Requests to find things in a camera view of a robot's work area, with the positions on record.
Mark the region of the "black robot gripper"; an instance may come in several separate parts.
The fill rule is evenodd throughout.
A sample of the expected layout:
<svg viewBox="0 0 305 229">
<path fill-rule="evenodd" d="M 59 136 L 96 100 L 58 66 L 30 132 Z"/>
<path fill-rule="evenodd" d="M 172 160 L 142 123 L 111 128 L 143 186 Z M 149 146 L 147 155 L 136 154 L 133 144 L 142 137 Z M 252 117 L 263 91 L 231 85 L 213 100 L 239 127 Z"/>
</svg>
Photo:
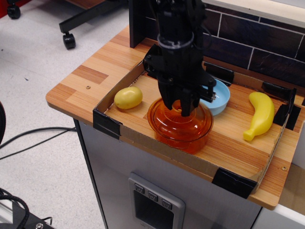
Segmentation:
<svg viewBox="0 0 305 229">
<path fill-rule="evenodd" d="M 187 117 L 200 99 L 212 102 L 216 80 L 203 69 L 203 50 L 194 44 L 194 36 L 174 42 L 158 34 L 157 41 L 143 63 L 148 75 L 158 80 L 164 105 L 172 110 L 180 101 L 181 115 Z"/>
</svg>

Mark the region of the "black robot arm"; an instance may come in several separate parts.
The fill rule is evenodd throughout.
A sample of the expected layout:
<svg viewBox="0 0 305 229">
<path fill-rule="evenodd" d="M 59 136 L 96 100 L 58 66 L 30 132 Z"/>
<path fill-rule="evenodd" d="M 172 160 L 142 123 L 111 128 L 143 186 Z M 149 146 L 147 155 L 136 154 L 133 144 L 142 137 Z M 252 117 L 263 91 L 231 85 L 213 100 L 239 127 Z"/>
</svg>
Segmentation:
<svg viewBox="0 0 305 229">
<path fill-rule="evenodd" d="M 190 116 L 201 99 L 212 102 L 215 79 L 203 64 L 203 21 L 201 0 L 151 0 L 159 33 L 144 58 L 149 76 L 157 79 L 165 106 L 171 110 L 180 101 L 181 115 Z"/>
</svg>

